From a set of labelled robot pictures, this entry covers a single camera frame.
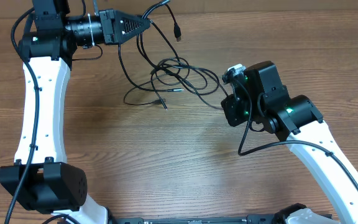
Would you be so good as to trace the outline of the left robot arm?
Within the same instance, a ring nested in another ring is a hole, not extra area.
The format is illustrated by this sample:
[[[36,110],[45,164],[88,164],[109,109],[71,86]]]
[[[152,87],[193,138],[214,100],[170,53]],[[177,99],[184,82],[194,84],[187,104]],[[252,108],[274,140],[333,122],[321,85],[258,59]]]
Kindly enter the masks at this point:
[[[12,203],[70,223],[114,223],[111,211],[88,194],[85,172],[69,165],[63,141],[65,93],[80,46],[121,45],[150,27],[145,17],[114,9],[71,17],[67,1],[34,1],[12,44],[23,62],[25,105],[21,140],[0,183]]]

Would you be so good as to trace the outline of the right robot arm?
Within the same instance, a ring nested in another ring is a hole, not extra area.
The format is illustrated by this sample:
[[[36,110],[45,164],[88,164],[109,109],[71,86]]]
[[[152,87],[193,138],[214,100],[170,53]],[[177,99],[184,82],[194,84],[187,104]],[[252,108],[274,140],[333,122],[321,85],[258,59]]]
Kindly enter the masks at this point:
[[[250,67],[237,64],[222,75],[232,94],[221,102],[230,126],[262,124],[277,141],[247,151],[246,156],[275,146],[287,146],[306,166],[331,202],[339,223],[358,223],[358,171],[341,151],[328,124],[305,95],[291,98],[271,61]]]

